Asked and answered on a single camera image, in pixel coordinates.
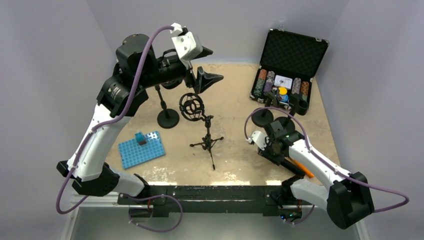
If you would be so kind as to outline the orange microphone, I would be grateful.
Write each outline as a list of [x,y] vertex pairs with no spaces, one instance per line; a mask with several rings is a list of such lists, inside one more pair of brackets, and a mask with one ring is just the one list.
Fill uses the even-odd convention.
[[296,165],[298,168],[300,168],[302,171],[305,172],[305,174],[309,177],[309,178],[314,178],[314,174],[309,171],[303,164],[301,164],[300,162],[298,162],[297,160],[290,158],[290,160],[292,161],[292,163],[294,165]]

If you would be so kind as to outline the orange mic round stand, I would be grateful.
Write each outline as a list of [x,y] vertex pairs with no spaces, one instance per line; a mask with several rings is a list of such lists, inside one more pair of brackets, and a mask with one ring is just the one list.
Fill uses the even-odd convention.
[[[267,100],[264,106],[276,108],[279,106],[279,101],[274,90],[267,93]],[[263,128],[265,125],[274,121],[274,115],[269,109],[262,109],[254,113],[251,116],[251,120],[256,126]]]

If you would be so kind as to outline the white mic clamp stand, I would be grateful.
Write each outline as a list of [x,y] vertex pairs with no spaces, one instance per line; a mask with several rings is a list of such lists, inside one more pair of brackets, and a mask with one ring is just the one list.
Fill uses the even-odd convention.
[[[309,102],[307,96],[303,93],[292,93],[289,98],[289,105],[291,107],[289,114],[295,116],[296,114],[304,116],[309,110]],[[288,132],[293,132],[296,127],[292,118],[289,116],[280,116],[275,119],[281,126]]]

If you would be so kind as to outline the black silver microphone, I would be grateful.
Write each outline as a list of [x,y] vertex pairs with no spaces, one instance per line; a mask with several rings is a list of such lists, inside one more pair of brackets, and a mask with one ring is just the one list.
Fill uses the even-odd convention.
[[302,169],[300,169],[295,164],[285,158],[281,161],[280,165],[295,174],[296,176],[304,177],[306,175],[306,173]]

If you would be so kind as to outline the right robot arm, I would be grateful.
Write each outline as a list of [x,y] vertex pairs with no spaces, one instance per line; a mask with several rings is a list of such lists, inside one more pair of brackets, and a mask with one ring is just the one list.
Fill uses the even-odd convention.
[[302,177],[281,189],[280,196],[288,204],[305,200],[326,210],[331,221],[347,229],[375,211],[368,180],[361,172],[351,173],[316,150],[305,133],[283,128],[278,120],[256,130],[249,143],[258,147],[267,159],[289,157],[304,165],[320,181],[312,183]]

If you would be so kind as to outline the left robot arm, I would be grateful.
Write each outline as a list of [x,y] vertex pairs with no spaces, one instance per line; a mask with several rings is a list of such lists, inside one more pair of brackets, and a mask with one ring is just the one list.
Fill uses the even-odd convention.
[[213,51],[200,43],[192,32],[171,37],[173,48],[156,57],[153,39],[145,34],[127,36],[116,49],[117,62],[96,98],[91,122],[75,154],[56,168],[80,195],[102,197],[111,192],[129,195],[138,205],[149,199],[147,182],[137,174],[113,169],[106,156],[122,129],[148,100],[147,89],[163,86],[173,89],[181,83],[195,93],[203,93],[222,75],[198,68],[192,60]]

